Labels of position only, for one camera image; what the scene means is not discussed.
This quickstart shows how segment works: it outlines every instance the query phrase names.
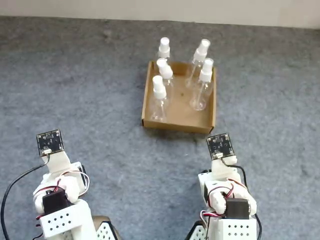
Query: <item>cardboard box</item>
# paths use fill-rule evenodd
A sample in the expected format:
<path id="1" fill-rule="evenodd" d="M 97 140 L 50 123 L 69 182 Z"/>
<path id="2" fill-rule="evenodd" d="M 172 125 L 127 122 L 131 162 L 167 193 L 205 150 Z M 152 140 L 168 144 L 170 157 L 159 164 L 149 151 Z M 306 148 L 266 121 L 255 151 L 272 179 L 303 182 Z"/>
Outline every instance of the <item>cardboard box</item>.
<path id="1" fill-rule="evenodd" d="M 192 92 L 185 87 L 185 73 L 188 64 L 182 62 L 171 63 L 174 79 L 174 101 L 170 102 L 167 110 L 167 122 L 152 121 L 150 119 L 149 104 L 153 98 L 153 82 L 155 76 L 154 62 L 150 61 L 146 76 L 144 99 L 142 107 L 142 125 L 145 128 L 167 129 L 191 133 L 209 134 L 215 127 L 216 121 L 216 69 L 213 68 L 213 92 L 203 111 L 193 110 L 190 105 Z"/>

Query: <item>perforated plate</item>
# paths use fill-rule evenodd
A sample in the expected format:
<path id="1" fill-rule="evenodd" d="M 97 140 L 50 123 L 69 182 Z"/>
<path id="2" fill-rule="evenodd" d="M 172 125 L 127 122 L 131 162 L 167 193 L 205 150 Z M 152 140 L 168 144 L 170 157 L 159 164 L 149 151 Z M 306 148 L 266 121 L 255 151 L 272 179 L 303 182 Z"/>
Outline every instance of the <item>perforated plate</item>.
<path id="1" fill-rule="evenodd" d="M 220 219 L 217 240 L 257 240 L 257 220 Z"/>
<path id="2" fill-rule="evenodd" d="M 50 238 L 79 227 L 81 222 L 81 206 L 72 205 L 40 218 L 44 237 Z"/>
<path id="3" fill-rule="evenodd" d="M 198 225 L 195 227 L 189 240 L 205 240 L 206 239 L 206 230 L 203 226 Z"/>
<path id="4" fill-rule="evenodd" d="M 103 222 L 96 231 L 97 240 L 117 240 L 114 231 L 111 229 L 109 221 Z"/>

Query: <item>circuit board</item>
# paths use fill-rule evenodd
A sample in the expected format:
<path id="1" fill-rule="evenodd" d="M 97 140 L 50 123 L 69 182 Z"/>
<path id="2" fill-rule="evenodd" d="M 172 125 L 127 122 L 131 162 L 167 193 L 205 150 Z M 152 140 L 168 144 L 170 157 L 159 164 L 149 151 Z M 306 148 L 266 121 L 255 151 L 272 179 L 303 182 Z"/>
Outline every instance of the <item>circuit board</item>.
<path id="1" fill-rule="evenodd" d="M 228 133 L 209 136 L 206 143 L 212 160 L 235 155 Z"/>
<path id="2" fill-rule="evenodd" d="M 48 150 L 50 150 L 50 154 L 64 150 L 64 144 L 59 129 L 37 134 L 36 141 L 40 157 L 45 156 L 46 151 Z"/>

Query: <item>black wire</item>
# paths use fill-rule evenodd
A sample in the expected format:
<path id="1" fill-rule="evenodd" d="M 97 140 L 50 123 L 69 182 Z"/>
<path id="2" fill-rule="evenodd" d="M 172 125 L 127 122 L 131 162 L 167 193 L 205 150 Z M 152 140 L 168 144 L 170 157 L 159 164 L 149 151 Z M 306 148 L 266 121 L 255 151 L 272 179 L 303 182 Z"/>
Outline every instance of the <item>black wire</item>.
<path id="1" fill-rule="evenodd" d="M 208 225 L 207 225 L 207 227 L 206 227 L 206 234 L 205 234 L 205 239 L 204 239 L 204 240 L 207 240 L 207 237 L 208 237 L 209 226 L 210 226 L 210 218 L 211 218 L 211 216 L 209 216 L 209 219 L 208 219 Z"/>
<path id="2" fill-rule="evenodd" d="M 221 158 L 221 162 L 226 165 L 227 167 L 230 167 L 230 168 L 236 168 L 236 169 L 240 169 L 242 171 L 242 175 L 243 175 L 243 182 L 244 182 L 244 185 L 246 187 L 246 189 L 248 190 L 248 193 L 249 192 L 249 189 L 248 189 L 248 184 L 247 184 L 247 176 L 246 176 L 246 171 L 245 169 L 242 167 L 242 166 L 238 166 L 238 165 L 232 165 L 232 164 L 226 164 L 226 162 Z M 261 236 L 262 236 L 262 224 L 261 224 L 261 221 L 258 217 L 258 214 L 256 213 L 255 215 L 255 219 L 258 223 L 258 226 L 259 226 L 259 233 L 258 233 L 258 237 L 257 237 L 257 240 L 260 240 L 261 239 Z"/>
<path id="3" fill-rule="evenodd" d="M 22 179 L 23 177 L 25 177 L 26 175 L 28 175 L 29 173 L 32 173 L 35 170 L 38 170 L 42 167 L 44 167 L 45 165 L 48 164 L 48 162 L 50 161 L 50 155 L 47 155 L 48 157 L 48 161 L 44 164 L 41 164 L 39 166 L 36 166 L 34 168 L 31 168 L 30 170 L 22 173 L 20 176 L 18 176 L 15 180 L 13 180 L 10 185 L 8 186 L 8 188 L 6 189 L 4 195 L 3 195 L 3 199 L 2 199 L 2 203 L 1 203 L 1 212 L 0 212 L 0 220 L 1 220 L 1 226 L 2 226 L 2 231 L 3 231 L 3 235 L 5 240 L 10 240 L 8 232 L 7 232 L 7 228 L 6 228 L 6 224 L 5 224 L 5 206 L 6 206 L 6 201 L 7 201 L 7 197 L 9 195 L 9 192 L 11 190 L 11 188 L 13 187 L 13 185 L 18 182 L 20 179 Z"/>
<path id="4" fill-rule="evenodd" d="M 43 234 L 44 234 L 44 233 L 41 233 L 39 236 L 36 236 L 36 237 L 32 238 L 32 240 L 35 240 L 35 239 L 41 238 Z"/>
<path id="5" fill-rule="evenodd" d="M 262 224 L 261 224 L 261 221 L 260 221 L 260 219 L 258 217 L 258 214 L 255 214 L 254 216 L 255 216 L 255 219 L 256 219 L 256 221 L 258 222 L 258 225 L 259 225 L 259 233 L 258 233 L 257 240 L 260 240 L 261 236 L 262 236 Z"/>

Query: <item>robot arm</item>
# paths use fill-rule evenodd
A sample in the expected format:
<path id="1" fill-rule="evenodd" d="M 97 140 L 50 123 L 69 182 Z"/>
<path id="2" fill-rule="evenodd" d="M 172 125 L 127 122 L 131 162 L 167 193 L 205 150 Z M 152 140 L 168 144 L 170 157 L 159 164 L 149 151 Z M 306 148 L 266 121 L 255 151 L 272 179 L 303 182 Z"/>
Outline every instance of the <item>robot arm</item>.
<path id="1" fill-rule="evenodd" d="M 59 130 L 37 135 L 39 154 L 49 173 L 33 192 L 35 209 L 47 240 L 118 240 L 110 221 L 96 231 L 91 210 L 80 199 L 90 186 L 80 162 L 71 163 L 64 151 Z"/>
<path id="2" fill-rule="evenodd" d="M 257 220 L 253 218 L 257 218 L 257 202 L 242 183 L 229 135 L 210 136 L 207 144 L 211 170 L 198 175 L 207 210 L 200 212 L 202 221 L 195 223 L 186 240 L 261 239 L 260 222 L 257 238 Z"/>

